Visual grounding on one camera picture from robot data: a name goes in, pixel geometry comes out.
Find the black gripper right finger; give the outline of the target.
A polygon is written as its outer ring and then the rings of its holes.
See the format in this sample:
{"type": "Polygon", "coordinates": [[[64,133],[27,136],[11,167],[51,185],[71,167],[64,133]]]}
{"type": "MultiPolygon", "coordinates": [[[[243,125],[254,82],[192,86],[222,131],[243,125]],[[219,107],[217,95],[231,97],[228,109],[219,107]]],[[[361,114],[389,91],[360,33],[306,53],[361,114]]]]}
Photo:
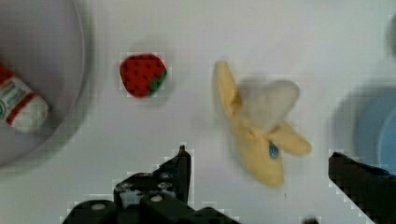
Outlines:
{"type": "Polygon", "coordinates": [[[395,224],[395,175],[334,152],[328,176],[375,224],[395,224]]]}

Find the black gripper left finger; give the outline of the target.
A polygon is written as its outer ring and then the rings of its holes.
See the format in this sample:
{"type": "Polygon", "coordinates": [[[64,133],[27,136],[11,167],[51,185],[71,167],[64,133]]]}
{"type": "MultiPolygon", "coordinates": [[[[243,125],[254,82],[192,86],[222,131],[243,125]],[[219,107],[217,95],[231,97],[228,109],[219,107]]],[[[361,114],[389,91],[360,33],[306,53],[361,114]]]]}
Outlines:
{"type": "Polygon", "coordinates": [[[113,199],[74,206],[62,224],[240,224],[212,207],[188,205],[191,155],[184,146],[155,171],[137,173],[113,189],[113,199]]]}

